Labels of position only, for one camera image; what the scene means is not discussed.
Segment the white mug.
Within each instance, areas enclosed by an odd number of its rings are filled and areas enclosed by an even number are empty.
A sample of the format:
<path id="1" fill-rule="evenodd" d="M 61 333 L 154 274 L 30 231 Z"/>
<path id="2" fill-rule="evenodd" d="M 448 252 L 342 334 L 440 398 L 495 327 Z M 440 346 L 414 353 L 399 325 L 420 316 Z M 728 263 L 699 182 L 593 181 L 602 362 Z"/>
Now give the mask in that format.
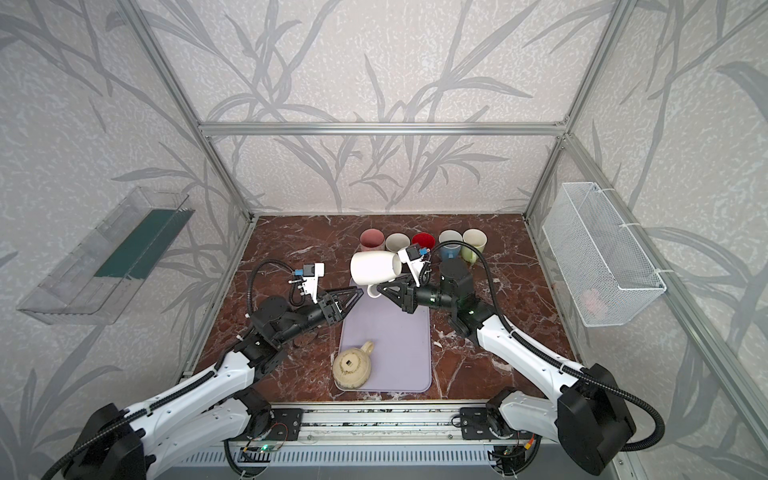
<path id="1" fill-rule="evenodd" d="M 376 286 L 397 278 L 402 272 L 402 262 L 397 254 L 388 251 L 362 251 L 350 261 L 350 273 L 356 285 L 365 287 L 370 298 L 381 294 Z"/>

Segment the blue mug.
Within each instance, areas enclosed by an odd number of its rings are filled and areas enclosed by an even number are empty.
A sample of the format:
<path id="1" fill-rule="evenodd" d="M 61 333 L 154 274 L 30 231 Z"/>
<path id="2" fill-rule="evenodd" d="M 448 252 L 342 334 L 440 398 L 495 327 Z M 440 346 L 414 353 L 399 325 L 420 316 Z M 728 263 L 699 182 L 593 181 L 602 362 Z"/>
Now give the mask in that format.
<path id="1" fill-rule="evenodd" d="M 443 244 L 448 242 L 448 245 L 444 245 L 439 249 L 439 255 L 442 260 L 448 260 L 458 258 L 461 255 L 462 246 L 456 244 L 456 241 L 462 241 L 463 236 L 456 230 L 444 230 L 438 237 L 439 243 Z"/>

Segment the lavender mug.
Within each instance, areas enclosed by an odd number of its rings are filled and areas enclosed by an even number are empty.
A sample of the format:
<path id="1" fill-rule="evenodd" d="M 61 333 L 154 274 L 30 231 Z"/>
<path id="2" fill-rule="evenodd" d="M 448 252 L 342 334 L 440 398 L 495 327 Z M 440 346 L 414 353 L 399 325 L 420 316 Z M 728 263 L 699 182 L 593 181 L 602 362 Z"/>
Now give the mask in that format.
<path id="1" fill-rule="evenodd" d="M 411 239 L 404 233 L 392 233 L 385 239 L 385 248 L 389 252 L 397 253 L 411 245 Z"/>

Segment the red mug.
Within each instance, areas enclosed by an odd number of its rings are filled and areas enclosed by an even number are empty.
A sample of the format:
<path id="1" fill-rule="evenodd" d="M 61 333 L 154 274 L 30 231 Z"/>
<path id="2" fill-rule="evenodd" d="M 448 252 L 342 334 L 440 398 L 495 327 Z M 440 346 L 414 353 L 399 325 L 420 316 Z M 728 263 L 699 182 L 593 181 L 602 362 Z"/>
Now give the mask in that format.
<path id="1" fill-rule="evenodd" d="M 415 234 L 411 241 L 414 245 L 418 245 L 420 248 L 424 249 L 433 249 L 437 244 L 435 237 L 425 232 Z"/>

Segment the beige stoneware mug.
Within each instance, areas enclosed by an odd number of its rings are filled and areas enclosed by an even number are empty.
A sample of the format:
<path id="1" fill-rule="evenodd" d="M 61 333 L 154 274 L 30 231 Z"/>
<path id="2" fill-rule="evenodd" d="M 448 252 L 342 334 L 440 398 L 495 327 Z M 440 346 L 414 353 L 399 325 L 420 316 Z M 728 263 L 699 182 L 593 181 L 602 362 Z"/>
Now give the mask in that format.
<path id="1" fill-rule="evenodd" d="M 342 390 L 357 390 L 370 378 L 372 373 L 371 354 L 374 350 L 372 341 L 361 347 L 341 351 L 332 367 L 336 385 Z"/>

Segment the pink patterned mug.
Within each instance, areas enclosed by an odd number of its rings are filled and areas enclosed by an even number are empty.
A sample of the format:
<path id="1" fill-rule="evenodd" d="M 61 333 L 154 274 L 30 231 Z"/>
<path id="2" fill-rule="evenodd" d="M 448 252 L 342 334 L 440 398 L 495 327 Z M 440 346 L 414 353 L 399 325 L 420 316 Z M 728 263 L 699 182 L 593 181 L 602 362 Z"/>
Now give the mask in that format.
<path id="1" fill-rule="evenodd" d="M 363 231 L 359 237 L 361 251 L 382 251 L 385 249 L 386 237 L 384 233 L 375 228 Z"/>

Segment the light green mug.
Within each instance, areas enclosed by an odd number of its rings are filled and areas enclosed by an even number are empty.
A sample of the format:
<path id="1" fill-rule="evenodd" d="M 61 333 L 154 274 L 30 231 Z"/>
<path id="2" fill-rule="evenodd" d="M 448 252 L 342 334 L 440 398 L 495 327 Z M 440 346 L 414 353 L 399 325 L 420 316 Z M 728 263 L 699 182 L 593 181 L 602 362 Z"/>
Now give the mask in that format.
<path id="1" fill-rule="evenodd" d="M 463 246 L 461 248 L 461 257 L 468 264 L 474 265 L 478 261 L 476 251 L 484 251 L 488 240 L 487 235 L 482 230 L 471 228 L 463 233 L 462 240 L 464 243 L 473 247 L 473 249 Z"/>

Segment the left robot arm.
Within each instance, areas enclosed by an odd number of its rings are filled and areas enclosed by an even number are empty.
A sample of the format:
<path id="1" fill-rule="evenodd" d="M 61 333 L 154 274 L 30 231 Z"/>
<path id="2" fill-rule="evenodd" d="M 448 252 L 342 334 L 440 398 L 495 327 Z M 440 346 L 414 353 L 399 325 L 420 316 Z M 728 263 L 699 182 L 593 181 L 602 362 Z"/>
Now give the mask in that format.
<path id="1" fill-rule="evenodd" d="M 281 296 L 249 306 L 250 328 L 213 365 L 143 402 L 96 411 L 44 478 L 154 479 L 211 443 L 262 436 L 274 420 L 254 384 L 277 368 L 294 338 L 341 322 L 362 295 L 346 287 L 299 307 Z"/>

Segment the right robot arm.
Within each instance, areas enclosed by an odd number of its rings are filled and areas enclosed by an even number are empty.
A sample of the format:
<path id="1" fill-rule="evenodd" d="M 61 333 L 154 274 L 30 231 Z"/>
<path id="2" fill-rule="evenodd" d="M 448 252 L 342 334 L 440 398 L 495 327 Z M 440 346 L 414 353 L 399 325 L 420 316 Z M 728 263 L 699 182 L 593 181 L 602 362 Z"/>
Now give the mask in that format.
<path id="1" fill-rule="evenodd" d="M 557 441 L 582 470 L 599 475 L 628 443 L 636 426 L 613 376 L 602 366 L 586 369 L 510 326 L 499 308 L 481 299 L 460 259 L 441 264 L 437 285 L 400 275 L 369 286 L 402 311 L 446 310 L 462 336 L 501 358 L 532 382 L 542 398 L 508 390 L 488 404 L 489 421 L 500 437 L 527 431 Z"/>

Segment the lavender plastic tray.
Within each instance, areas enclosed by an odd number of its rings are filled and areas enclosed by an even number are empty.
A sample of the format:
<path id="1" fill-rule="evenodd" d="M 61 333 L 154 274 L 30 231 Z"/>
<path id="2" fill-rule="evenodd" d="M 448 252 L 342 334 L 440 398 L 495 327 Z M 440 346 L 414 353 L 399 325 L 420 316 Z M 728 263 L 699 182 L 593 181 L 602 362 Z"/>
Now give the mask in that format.
<path id="1" fill-rule="evenodd" d="M 372 341 L 372 373 L 358 390 L 423 393 L 432 383 L 430 312 L 419 306 L 407 314 L 384 296 L 366 293 L 342 322 L 338 354 Z"/>

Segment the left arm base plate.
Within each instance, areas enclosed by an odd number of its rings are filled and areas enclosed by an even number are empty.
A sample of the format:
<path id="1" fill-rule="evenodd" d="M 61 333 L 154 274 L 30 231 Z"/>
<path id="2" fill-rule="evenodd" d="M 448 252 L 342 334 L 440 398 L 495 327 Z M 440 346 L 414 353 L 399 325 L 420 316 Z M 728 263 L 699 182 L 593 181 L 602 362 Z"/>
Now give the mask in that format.
<path id="1" fill-rule="evenodd" d="M 277 408 L 256 415 L 250 427 L 251 436 L 257 441 L 297 441 L 302 425 L 304 410 L 300 408 Z"/>

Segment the aluminium front rail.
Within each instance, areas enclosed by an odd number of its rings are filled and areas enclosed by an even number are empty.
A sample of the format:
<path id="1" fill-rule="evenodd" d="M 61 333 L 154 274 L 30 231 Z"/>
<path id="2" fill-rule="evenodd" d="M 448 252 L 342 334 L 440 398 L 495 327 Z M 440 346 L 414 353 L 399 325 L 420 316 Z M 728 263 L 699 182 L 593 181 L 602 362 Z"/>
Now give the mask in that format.
<path id="1" fill-rule="evenodd" d="M 248 413 L 243 402 L 225 400 L 209 407 L 175 400 L 163 407 L 146 401 L 131 405 L 135 418 L 130 425 L 143 431 L 142 442 L 149 455 L 185 458 L 224 440 L 264 445 L 448 445 L 460 442 L 499 443 L 507 440 L 463 440 L 452 424 L 462 407 L 485 407 L 472 402 L 320 402 L 278 403 L 271 409 L 304 410 L 297 441 L 257 441 L 250 433 L 257 414 Z"/>

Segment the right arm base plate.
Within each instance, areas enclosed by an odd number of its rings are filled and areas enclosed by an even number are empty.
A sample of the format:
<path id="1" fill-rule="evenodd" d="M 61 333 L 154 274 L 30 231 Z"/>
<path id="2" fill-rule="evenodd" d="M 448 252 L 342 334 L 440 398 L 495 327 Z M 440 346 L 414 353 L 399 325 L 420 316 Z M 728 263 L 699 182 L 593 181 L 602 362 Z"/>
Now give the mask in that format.
<path id="1" fill-rule="evenodd" d="M 486 407 L 462 407 L 458 420 L 452 422 L 461 431 L 463 440 L 512 440 L 528 441 L 534 437 L 526 430 L 513 430 L 504 424 L 499 415 L 489 415 Z"/>

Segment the clear plastic wall bin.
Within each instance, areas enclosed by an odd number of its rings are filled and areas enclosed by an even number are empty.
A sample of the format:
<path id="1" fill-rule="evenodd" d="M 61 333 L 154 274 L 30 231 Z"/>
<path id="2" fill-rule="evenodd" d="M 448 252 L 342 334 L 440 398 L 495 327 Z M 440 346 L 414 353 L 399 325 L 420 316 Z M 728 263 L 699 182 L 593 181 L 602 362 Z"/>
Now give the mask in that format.
<path id="1" fill-rule="evenodd" d="M 47 325 L 115 323 L 194 213 L 185 193 L 134 188 L 17 310 Z"/>

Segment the aluminium cage frame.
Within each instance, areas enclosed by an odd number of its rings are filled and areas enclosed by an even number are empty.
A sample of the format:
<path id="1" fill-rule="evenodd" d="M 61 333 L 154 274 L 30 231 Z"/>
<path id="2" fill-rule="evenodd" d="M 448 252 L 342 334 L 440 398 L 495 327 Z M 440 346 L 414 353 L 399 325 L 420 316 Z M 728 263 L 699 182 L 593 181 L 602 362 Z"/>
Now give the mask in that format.
<path id="1" fill-rule="evenodd" d="M 672 270 L 670 263 L 653 244 L 649 234 L 637 222 L 635 215 L 614 190 L 612 182 L 596 165 L 583 142 L 575 133 L 579 117 L 583 114 L 587 100 L 595 89 L 609 57 L 625 32 L 634 1 L 619 1 L 612 8 L 605 31 L 601 34 L 597 50 L 590 60 L 584 79 L 577 90 L 572 106 L 566 117 L 558 122 L 202 122 L 192 110 L 192 103 L 172 71 L 171 63 L 165 56 L 159 41 L 149 25 L 146 15 L 136 1 L 119 1 L 117 15 L 137 40 L 140 49 L 149 59 L 174 105 L 180 111 L 185 129 L 191 135 L 192 143 L 202 151 L 204 159 L 213 167 L 215 174 L 234 197 L 245 217 L 253 212 L 246 203 L 242 191 L 235 185 L 232 175 L 216 154 L 209 137 L 211 135 L 280 135 L 288 136 L 552 136 L 556 143 L 549 155 L 544 171 L 536 185 L 528 211 L 533 210 L 541 199 L 546 183 L 552 178 L 559 157 L 568 154 L 584 177 L 599 185 L 606 194 L 608 203 L 619 215 L 629 221 L 640 248 L 650 261 L 663 269 L 662 279 L 668 290 L 665 301 L 670 311 L 698 350 L 710 372 L 719 382 L 741 420 L 749 428 L 760 447 L 767 446 L 767 399 L 756 382 L 749 377 L 741 362 L 725 341 L 715 332 L 711 322 L 680 277 Z"/>

